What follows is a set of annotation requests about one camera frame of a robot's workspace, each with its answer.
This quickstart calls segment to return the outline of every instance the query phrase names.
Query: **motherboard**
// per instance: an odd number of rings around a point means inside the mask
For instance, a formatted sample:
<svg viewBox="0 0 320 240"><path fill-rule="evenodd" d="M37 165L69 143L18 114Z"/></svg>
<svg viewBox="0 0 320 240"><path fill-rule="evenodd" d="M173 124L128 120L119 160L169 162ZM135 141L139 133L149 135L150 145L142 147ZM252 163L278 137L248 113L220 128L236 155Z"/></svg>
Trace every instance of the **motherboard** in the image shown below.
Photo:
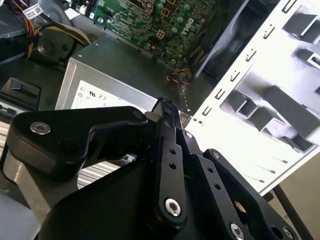
<svg viewBox="0 0 320 240"><path fill-rule="evenodd" d="M219 0L75 0L70 6L175 68L212 17Z"/></svg>

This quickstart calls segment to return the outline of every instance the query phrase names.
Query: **hole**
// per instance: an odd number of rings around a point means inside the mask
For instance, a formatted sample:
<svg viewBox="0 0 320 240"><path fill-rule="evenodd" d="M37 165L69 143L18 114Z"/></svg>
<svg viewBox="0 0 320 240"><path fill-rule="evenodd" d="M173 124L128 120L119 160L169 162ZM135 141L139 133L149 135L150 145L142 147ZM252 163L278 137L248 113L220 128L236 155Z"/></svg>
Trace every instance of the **hole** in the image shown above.
<svg viewBox="0 0 320 240"><path fill-rule="evenodd" d="M215 186L216 189L221 190L221 187L220 187L220 185L218 183L215 183L214 186Z"/></svg>
<svg viewBox="0 0 320 240"><path fill-rule="evenodd" d="M169 151L170 151L170 153L172 153L172 154L176 154L176 151L173 150L172 148L170 148Z"/></svg>
<svg viewBox="0 0 320 240"><path fill-rule="evenodd" d="M170 202L169 203L169 207L173 210L173 211L177 211L178 207L174 202Z"/></svg>
<svg viewBox="0 0 320 240"><path fill-rule="evenodd" d="M40 125L40 124L35 126L35 128L39 129L39 130L42 130L42 131L46 129L43 125Z"/></svg>
<svg viewBox="0 0 320 240"><path fill-rule="evenodd" d="M234 232L235 232L237 235L240 235L240 234L241 234L241 232L240 232L239 229L235 229Z"/></svg>
<svg viewBox="0 0 320 240"><path fill-rule="evenodd" d="M275 226L271 226L271 230L278 239L281 239L281 240L284 239L284 236L282 235L281 231L278 228L276 228Z"/></svg>
<svg viewBox="0 0 320 240"><path fill-rule="evenodd" d="M173 162L169 163L169 167L174 169L174 170L177 169L177 166Z"/></svg>

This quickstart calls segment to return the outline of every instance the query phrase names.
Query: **bolt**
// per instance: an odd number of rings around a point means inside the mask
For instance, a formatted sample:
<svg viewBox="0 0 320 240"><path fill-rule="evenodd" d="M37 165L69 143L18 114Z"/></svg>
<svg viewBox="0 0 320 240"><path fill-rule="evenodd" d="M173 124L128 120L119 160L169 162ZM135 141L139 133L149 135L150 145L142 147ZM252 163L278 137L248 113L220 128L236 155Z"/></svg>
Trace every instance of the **bolt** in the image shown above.
<svg viewBox="0 0 320 240"><path fill-rule="evenodd" d="M185 135L188 137L188 138L190 138L190 139L193 139L194 138L194 136L192 136L192 134L190 133L190 132L185 132Z"/></svg>
<svg viewBox="0 0 320 240"><path fill-rule="evenodd" d="M212 151L211 153L212 153L212 155L213 155L216 159L219 159L219 158L220 158L220 155L219 155L217 152Z"/></svg>
<svg viewBox="0 0 320 240"><path fill-rule="evenodd" d="M245 235L237 224L231 223L230 229L237 240L245 240Z"/></svg>
<svg viewBox="0 0 320 240"><path fill-rule="evenodd" d="M134 114L134 116L135 116L136 118L142 120L143 117L142 117L142 115L140 114L140 112L134 111L133 114Z"/></svg>
<svg viewBox="0 0 320 240"><path fill-rule="evenodd" d="M172 128L171 124L168 123L168 121L164 121L164 125L166 125L168 128Z"/></svg>
<svg viewBox="0 0 320 240"><path fill-rule="evenodd" d="M288 238L294 239L294 236L291 234L291 232L285 226L282 228L282 230L288 236Z"/></svg>
<svg viewBox="0 0 320 240"><path fill-rule="evenodd" d="M102 17L98 17L97 22L99 24L103 24L104 23L104 19Z"/></svg>
<svg viewBox="0 0 320 240"><path fill-rule="evenodd" d="M165 210L172 216L178 217L181 214L181 207L176 200L168 198L164 201Z"/></svg>
<svg viewBox="0 0 320 240"><path fill-rule="evenodd" d="M51 128L48 124L41 122L41 121L36 121L31 123L30 125L30 130L34 132L35 134L39 135L46 135L50 133Z"/></svg>

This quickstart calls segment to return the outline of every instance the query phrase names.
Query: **wire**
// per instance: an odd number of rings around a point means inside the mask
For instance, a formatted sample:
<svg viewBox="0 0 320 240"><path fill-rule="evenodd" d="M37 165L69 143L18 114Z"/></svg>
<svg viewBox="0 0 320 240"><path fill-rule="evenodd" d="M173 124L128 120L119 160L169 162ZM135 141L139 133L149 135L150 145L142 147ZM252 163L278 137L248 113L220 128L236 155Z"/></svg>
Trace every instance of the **wire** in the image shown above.
<svg viewBox="0 0 320 240"><path fill-rule="evenodd" d="M39 15L42 19L44 19L45 21L51 23L50 26L55 26L57 27L58 29L61 29L67 33L70 33L72 35L74 35L74 37L76 37L77 39L83 39L81 40L83 43L86 43L86 44L82 44L84 46L87 46L91 43L91 41L89 40L89 38L80 30L76 29L75 27L72 27L72 26L66 26L64 24L61 24L61 23L58 23L58 22L55 22L54 20L52 20L50 17L48 17L47 15L45 14L40 14Z"/></svg>
<svg viewBox="0 0 320 240"><path fill-rule="evenodd" d="M14 0L12 0L11 2L14 4L14 6L16 8L18 8L21 11L19 14L22 15L22 17L23 17L23 19L25 21L26 30L27 30L27 36L28 36L29 39L32 39L32 37L35 34L35 29L34 29L34 26L33 26L32 22L29 19L27 19L26 16L23 14L23 9L19 4L17 4ZM27 59L30 58L33 47L34 47L34 43L31 42L29 44L29 46L28 46L28 49L27 49L27 54L26 54Z"/></svg>
<svg viewBox="0 0 320 240"><path fill-rule="evenodd" d="M80 31L79 29L73 27L73 26L68 26L68 25L64 25L61 24L62 26L64 26L65 28L71 30L71 31L75 31L76 33L80 34L89 44L91 44L90 39L87 37L87 35L85 35L82 31Z"/></svg>
<svg viewBox="0 0 320 240"><path fill-rule="evenodd" d="M58 28L57 26L53 25L53 24L48 24L48 25L44 25L44 26L41 26L39 27L36 31L35 31L35 34L39 34L42 30L44 29L52 29L52 30L55 30L55 31L58 31L58 32L61 32L61 33L64 33L68 36L70 36L71 38L77 40L81 45L83 46L87 46L89 43L88 42L84 42L82 40L80 40L78 37L74 36L73 34L71 34L70 32L68 31L65 31L61 28Z"/></svg>
<svg viewBox="0 0 320 240"><path fill-rule="evenodd" d="M189 69L189 67L185 66L183 69L167 75L165 77L165 80L167 80L168 82L174 82L176 84L188 85L190 83L183 80L183 78L187 78L187 76L184 75L183 73L185 71L187 71L188 69Z"/></svg>

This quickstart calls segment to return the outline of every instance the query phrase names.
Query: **black plastic part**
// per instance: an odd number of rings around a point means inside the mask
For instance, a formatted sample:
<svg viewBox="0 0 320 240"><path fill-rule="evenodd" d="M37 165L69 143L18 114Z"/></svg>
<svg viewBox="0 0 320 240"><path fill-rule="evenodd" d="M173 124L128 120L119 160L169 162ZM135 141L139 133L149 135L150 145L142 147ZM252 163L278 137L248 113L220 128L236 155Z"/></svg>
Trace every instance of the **black plastic part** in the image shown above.
<svg viewBox="0 0 320 240"><path fill-rule="evenodd" d="M300 216L298 215L297 211L295 210L294 206L291 204L289 199L287 198L285 192L282 190L280 185L277 185L273 188L273 191L276 197L279 199L281 205L283 206L285 212L288 214L292 224L294 225L296 231L299 233L301 239L303 240L313 240L311 233L309 232L308 228L301 220Z"/></svg>
<svg viewBox="0 0 320 240"><path fill-rule="evenodd" d="M160 100L154 111L162 117L157 123L133 107L23 113L13 120L7 146L29 170L37 169L30 171L34 177L42 172L65 181L82 166L137 156L56 204L39 240L235 240L231 224L246 240L287 240L283 226L298 239L219 152L218 160L212 150L203 154L196 139L178 128L171 102ZM32 132L33 122L47 123L51 132ZM180 214L166 209L169 198Z"/></svg>
<svg viewBox="0 0 320 240"><path fill-rule="evenodd" d="M213 152L218 153L219 158L215 158ZM215 149L208 149L203 156L214 163L232 201L240 203L245 209L249 231L254 239L291 240L284 233L283 227L286 227L291 232L294 239L298 239L296 233L287 222L232 167L221 153Z"/></svg>
<svg viewBox="0 0 320 240"><path fill-rule="evenodd" d="M1 89L1 95L13 103L28 110L37 110L39 106L41 88L11 77Z"/></svg>
<svg viewBox="0 0 320 240"><path fill-rule="evenodd" d="M184 172L193 179L190 192L198 197L198 201L202 201L198 210L202 217L210 219L210 224L219 229L213 236L217 239L234 239L230 225L236 224L242 230L245 239L253 240L242 224L214 163L202 156L196 139L189 138L185 131L180 132L179 140L185 159Z"/></svg>
<svg viewBox="0 0 320 240"><path fill-rule="evenodd" d="M142 119L135 117L134 112L139 112ZM33 122L48 124L50 133L32 132ZM25 112L12 120L6 141L12 155L21 162L53 178L68 179L78 173L88 158L90 141L111 135L110 130L116 131L117 127L128 133L147 122L139 110L130 106ZM65 151L71 143L72 152Z"/></svg>

